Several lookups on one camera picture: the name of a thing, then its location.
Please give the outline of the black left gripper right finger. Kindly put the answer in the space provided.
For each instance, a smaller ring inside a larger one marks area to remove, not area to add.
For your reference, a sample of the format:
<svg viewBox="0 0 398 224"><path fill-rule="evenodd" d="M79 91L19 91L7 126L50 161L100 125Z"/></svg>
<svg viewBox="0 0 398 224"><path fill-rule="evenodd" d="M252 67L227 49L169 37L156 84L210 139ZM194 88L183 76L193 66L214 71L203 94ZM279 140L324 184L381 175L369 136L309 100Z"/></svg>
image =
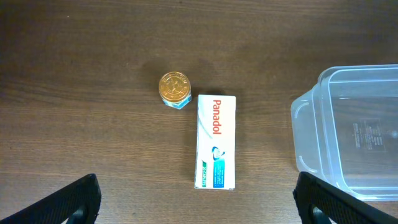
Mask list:
<svg viewBox="0 0 398 224"><path fill-rule="evenodd" d="M308 172L299 173L293 196L304 224L397 224L397 218Z"/></svg>

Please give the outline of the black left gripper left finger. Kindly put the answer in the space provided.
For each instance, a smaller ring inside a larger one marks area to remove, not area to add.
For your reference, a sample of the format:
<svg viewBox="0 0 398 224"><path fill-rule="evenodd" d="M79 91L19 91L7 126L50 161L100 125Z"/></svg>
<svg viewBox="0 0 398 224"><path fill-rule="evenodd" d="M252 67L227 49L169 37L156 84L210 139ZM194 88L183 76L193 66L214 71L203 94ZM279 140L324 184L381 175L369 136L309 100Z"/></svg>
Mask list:
<svg viewBox="0 0 398 224"><path fill-rule="evenodd" d="M101 205L101 190L95 174L87 174L1 223L94 224Z"/></svg>

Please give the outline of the clear plastic container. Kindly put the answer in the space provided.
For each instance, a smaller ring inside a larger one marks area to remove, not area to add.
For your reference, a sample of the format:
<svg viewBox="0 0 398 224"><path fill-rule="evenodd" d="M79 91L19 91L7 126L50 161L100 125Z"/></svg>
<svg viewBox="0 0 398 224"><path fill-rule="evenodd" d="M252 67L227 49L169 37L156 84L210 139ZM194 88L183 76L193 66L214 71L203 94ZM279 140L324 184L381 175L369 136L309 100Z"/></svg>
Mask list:
<svg viewBox="0 0 398 224"><path fill-rule="evenodd" d="M299 171L360 200L397 200L397 65L328 68L290 110Z"/></svg>

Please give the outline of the white Panadol box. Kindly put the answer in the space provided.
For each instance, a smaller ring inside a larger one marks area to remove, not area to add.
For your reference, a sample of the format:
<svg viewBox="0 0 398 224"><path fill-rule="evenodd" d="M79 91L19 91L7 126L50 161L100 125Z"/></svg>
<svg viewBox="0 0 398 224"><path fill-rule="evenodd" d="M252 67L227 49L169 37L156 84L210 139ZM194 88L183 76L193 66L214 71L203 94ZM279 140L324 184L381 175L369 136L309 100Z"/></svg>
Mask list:
<svg viewBox="0 0 398 224"><path fill-rule="evenodd" d="M199 95L196 189L235 189L235 147L236 97Z"/></svg>

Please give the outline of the small jar with gold lid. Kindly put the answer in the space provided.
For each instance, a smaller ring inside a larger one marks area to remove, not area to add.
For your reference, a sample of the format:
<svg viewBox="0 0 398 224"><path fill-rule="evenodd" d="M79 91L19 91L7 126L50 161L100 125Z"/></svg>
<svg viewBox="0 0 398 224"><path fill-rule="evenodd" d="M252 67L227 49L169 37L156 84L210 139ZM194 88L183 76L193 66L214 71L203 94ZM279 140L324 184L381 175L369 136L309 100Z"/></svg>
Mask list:
<svg viewBox="0 0 398 224"><path fill-rule="evenodd" d="M184 73L169 72L159 81L162 101L169 107L182 109L192 100L191 84Z"/></svg>

